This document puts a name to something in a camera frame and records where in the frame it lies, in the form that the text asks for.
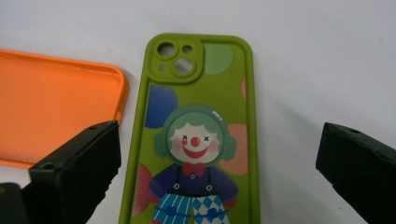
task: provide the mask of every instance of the camera cutout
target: camera cutout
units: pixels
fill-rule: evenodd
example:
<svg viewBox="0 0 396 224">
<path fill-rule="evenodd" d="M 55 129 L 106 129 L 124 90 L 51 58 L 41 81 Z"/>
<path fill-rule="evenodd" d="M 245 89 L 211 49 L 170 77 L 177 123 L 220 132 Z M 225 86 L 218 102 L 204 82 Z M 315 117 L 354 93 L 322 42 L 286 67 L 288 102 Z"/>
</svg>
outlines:
<svg viewBox="0 0 396 224">
<path fill-rule="evenodd" d="M 175 53 L 176 49 L 173 44 L 165 42 L 158 46 L 157 51 L 162 57 L 168 58 Z"/>
<path fill-rule="evenodd" d="M 192 62 L 186 58 L 178 59 L 175 62 L 175 70 L 180 75 L 187 75 L 192 70 Z"/>
<path fill-rule="evenodd" d="M 190 52 L 192 52 L 192 47 L 190 45 L 186 45 L 183 47 L 182 50 L 184 53 L 190 53 Z"/>
</svg>

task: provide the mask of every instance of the clown illustration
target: clown illustration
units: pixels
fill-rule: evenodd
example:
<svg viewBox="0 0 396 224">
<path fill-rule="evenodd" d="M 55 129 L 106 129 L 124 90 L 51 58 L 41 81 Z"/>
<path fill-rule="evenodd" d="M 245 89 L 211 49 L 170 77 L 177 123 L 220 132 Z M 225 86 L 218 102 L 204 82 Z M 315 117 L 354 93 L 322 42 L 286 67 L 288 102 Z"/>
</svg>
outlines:
<svg viewBox="0 0 396 224">
<path fill-rule="evenodd" d="M 238 187 L 215 165 L 233 158 L 236 142 L 216 110 L 187 105 L 175 110 L 154 137 L 156 154 L 174 164 L 152 177 L 151 223 L 230 223 Z"/>
</svg>

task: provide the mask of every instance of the clown face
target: clown face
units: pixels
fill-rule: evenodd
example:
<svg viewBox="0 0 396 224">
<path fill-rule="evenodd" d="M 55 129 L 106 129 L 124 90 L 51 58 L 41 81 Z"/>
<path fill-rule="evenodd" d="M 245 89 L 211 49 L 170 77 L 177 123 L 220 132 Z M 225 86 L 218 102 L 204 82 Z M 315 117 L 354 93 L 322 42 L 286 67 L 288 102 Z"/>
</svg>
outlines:
<svg viewBox="0 0 396 224">
<path fill-rule="evenodd" d="M 179 161 L 208 163 L 219 155 L 219 140 L 216 133 L 209 132 L 204 125 L 192 126 L 186 123 L 176 129 L 170 137 L 171 154 Z"/>
</svg>

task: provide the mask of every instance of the red nose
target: red nose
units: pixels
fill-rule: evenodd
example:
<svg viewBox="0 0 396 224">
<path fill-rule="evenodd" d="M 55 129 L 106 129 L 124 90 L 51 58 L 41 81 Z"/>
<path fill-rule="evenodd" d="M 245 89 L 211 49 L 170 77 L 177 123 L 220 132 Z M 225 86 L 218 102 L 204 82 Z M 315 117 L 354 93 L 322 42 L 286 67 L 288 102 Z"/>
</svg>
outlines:
<svg viewBox="0 0 396 224">
<path fill-rule="evenodd" d="M 193 137 L 193 138 L 191 139 L 191 145 L 192 145 L 193 147 L 198 147 L 199 144 L 200 144 L 199 138 Z"/>
</svg>

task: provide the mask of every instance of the clown smile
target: clown smile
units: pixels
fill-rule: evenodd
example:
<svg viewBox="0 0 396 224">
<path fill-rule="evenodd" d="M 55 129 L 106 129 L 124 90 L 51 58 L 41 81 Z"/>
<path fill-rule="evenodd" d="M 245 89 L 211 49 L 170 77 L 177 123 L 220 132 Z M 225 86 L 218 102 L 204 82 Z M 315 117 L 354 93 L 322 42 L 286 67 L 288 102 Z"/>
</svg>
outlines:
<svg viewBox="0 0 396 224">
<path fill-rule="evenodd" d="M 193 159 L 201 158 L 207 152 L 207 148 L 205 148 L 204 150 L 201 150 L 201 151 L 190 151 L 190 150 L 186 149 L 185 147 L 183 147 L 183 150 L 184 150 L 184 153 L 186 153 L 186 155 L 188 157 L 193 158 Z"/>
</svg>

